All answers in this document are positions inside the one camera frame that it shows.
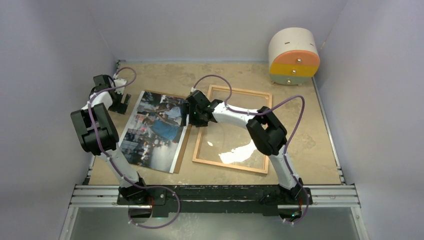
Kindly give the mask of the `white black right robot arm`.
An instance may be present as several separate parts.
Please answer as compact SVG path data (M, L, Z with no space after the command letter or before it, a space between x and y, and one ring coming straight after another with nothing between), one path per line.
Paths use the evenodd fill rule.
M246 109L229 105L226 101L210 101L193 89L182 104L182 126L207 127L210 122L225 123L248 131L256 149L271 160L277 174L280 196L288 204L300 198L303 184L294 170L288 154L287 130L273 109Z

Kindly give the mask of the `brown cardboard backing board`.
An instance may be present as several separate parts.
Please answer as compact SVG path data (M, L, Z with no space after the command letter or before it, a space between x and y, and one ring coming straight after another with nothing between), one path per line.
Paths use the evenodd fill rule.
M138 113L152 145L149 167L177 174L180 172L191 132L189 125L180 126L182 95L145 90L141 95Z

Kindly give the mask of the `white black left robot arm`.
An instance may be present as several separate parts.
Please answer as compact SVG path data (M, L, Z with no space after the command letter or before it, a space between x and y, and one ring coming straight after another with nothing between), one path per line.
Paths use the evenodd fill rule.
M123 93L127 82L105 74L94 76L93 81L87 104L70 114L78 141L85 152L99 156L110 167L119 181L119 194L142 205L148 201L149 191L119 147L119 134L109 115L109 111L126 113L131 99Z

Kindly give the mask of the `printed colour photo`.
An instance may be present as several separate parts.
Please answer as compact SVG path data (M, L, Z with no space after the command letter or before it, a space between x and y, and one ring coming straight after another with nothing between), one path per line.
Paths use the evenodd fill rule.
M181 96L144 90L135 102L119 146L129 164L179 172L189 128L182 126Z

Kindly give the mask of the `light wooden picture frame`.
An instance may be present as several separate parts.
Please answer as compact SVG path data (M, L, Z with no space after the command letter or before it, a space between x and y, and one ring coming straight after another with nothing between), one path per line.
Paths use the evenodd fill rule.
M273 97L268 92L233 88L228 102L245 109L270 108ZM265 175L269 169L269 158L256 149L245 125L226 121L199 128L192 161Z

